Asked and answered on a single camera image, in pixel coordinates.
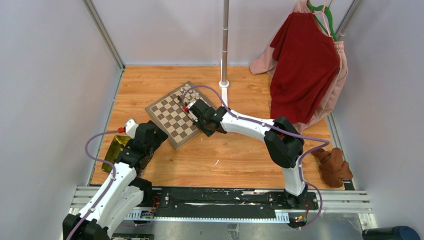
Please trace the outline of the wooden folding chess board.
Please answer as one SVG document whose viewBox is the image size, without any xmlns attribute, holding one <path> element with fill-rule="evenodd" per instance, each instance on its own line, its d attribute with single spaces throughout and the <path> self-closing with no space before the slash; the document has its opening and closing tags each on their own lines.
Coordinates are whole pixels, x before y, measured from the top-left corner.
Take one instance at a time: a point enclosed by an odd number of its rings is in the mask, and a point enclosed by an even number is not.
<svg viewBox="0 0 424 240">
<path fill-rule="evenodd" d="M 208 106 L 216 108 L 199 88 L 189 89 L 193 86 L 191 81 L 187 81 L 145 108 L 152 121 L 168 134 L 168 140 L 175 149 L 201 133 L 193 124 L 192 116 L 183 110 L 180 97 L 185 95 L 184 102 L 187 104 L 200 99 Z"/>
</svg>

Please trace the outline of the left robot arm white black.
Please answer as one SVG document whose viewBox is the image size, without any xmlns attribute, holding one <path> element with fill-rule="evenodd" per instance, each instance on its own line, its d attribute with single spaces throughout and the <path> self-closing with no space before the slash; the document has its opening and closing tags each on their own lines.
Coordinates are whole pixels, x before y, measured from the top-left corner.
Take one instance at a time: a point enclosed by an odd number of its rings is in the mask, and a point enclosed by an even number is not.
<svg viewBox="0 0 424 240">
<path fill-rule="evenodd" d="M 77 214 L 69 213 L 64 218 L 65 240 L 110 240 L 133 208 L 148 206 L 155 212 L 160 206 L 152 183 L 141 176 L 168 134 L 151 120 L 136 123 L 132 118 L 116 132 L 130 139 L 114 163 L 102 160 L 111 171 L 95 195 Z"/>
</svg>

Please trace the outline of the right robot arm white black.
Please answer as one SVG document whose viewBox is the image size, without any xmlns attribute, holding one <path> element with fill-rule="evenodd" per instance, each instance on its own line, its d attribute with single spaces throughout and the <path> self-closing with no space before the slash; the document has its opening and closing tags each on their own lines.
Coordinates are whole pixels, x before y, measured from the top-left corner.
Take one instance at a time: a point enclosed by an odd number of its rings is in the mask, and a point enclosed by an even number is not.
<svg viewBox="0 0 424 240">
<path fill-rule="evenodd" d="M 286 117 L 251 117 L 224 106 L 215 109 L 201 99 L 186 103 L 183 109 L 193 117 L 193 124 L 208 137 L 216 132 L 237 133 L 263 142 L 271 160 L 282 168 L 285 182 L 283 202 L 292 209 L 298 209 L 305 203 L 308 187 L 300 160 L 305 142 Z"/>
</svg>

